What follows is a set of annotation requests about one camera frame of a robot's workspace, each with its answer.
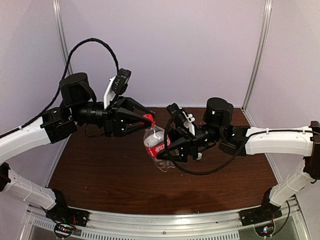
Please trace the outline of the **red-label cola bottle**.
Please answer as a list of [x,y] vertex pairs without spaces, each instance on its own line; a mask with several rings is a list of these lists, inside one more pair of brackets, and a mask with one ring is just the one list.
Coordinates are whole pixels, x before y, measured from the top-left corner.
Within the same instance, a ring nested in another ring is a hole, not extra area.
[[157,158],[157,154],[165,149],[164,133],[165,130],[157,125],[146,129],[143,136],[143,144],[154,165],[166,173],[169,169],[174,169],[175,166],[170,160]]

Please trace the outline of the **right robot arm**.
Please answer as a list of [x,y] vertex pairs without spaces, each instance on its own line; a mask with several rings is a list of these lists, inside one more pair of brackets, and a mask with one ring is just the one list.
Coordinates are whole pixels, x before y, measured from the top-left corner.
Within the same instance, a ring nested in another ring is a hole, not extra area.
[[[259,220],[268,220],[291,196],[306,184],[320,179],[320,124],[298,128],[269,129],[231,124],[234,107],[219,97],[209,98],[203,116],[203,125],[194,123],[195,118],[185,109],[173,103],[166,110],[170,119],[164,129],[164,143],[155,154],[160,160],[170,160],[181,171],[193,175],[210,175],[229,165],[238,156],[256,154],[293,154],[303,157],[296,171],[264,194],[261,206],[256,210]],[[231,156],[221,166],[193,172],[178,162],[188,157],[198,159],[202,152],[218,146]]]

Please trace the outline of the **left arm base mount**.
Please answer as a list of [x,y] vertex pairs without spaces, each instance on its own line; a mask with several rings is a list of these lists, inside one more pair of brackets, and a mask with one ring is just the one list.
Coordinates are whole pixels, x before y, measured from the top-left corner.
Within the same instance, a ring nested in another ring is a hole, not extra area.
[[45,216],[52,220],[55,225],[53,233],[58,239],[70,237],[78,227],[86,227],[90,213],[87,210],[69,207],[64,194],[52,189],[55,196],[53,208],[44,209]]

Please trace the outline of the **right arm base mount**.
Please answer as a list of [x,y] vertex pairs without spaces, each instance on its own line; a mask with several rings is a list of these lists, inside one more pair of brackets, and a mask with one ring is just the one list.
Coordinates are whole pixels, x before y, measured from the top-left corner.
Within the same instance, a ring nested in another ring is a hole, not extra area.
[[271,188],[264,193],[260,206],[239,212],[242,226],[254,225],[255,233],[262,238],[270,238],[275,233],[275,219],[283,215],[280,206],[270,203],[270,193]]

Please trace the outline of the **red bottle cap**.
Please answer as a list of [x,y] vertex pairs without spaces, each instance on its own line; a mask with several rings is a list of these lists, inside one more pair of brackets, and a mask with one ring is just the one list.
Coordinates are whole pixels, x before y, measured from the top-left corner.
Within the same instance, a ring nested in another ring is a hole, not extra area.
[[143,115],[143,117],[148,119],[151,122],[151,128],[153,128],[156,125],[155,118],[153,117],[152,114],[147,113],[147,114]]

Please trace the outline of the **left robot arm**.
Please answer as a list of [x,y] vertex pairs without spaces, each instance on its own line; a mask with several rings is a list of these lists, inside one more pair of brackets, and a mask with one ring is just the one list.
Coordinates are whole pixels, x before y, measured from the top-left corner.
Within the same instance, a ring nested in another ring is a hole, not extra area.
[[20,176],[10,168],[7,160],[28,150],[55,144],[67,139],[84,124],[103,129],[106,137],[124,137],[152,126],[146,115],[155,113],[132,99],[124,97],[131,71],[120,69],[110,79],[103,96],[97,101],[90,87],[88,75],[74,73],[59,82],[62,103],[45,110],[31,123],[6,132],[0,138],[0,190],[36,204],[53,213],[61,222],[72,218],[64,194],[56,189],[41,187]]

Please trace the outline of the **white bottle cap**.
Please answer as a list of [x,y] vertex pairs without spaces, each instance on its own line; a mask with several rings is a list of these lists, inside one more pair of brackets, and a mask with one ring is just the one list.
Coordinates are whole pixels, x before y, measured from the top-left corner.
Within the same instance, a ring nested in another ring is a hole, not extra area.
[[199,153],[197,154],[197,158],[196,158],[196,159],[197,159],[197,160],[201,160],[201,159],[202,159],[202,153],[199,152]]

